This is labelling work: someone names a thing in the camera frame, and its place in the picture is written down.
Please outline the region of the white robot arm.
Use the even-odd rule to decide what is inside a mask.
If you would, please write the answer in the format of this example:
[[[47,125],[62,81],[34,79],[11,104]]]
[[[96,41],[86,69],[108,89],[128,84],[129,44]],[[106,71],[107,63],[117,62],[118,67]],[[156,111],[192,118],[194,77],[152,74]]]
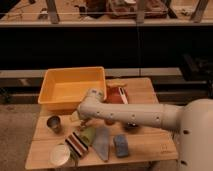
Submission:
[[[178,171],[213,171],[213,99],[197,99],[185,106],[109,104],[102,92],[89,89],[77,107],[80,118],[135,123],[179,134]]]

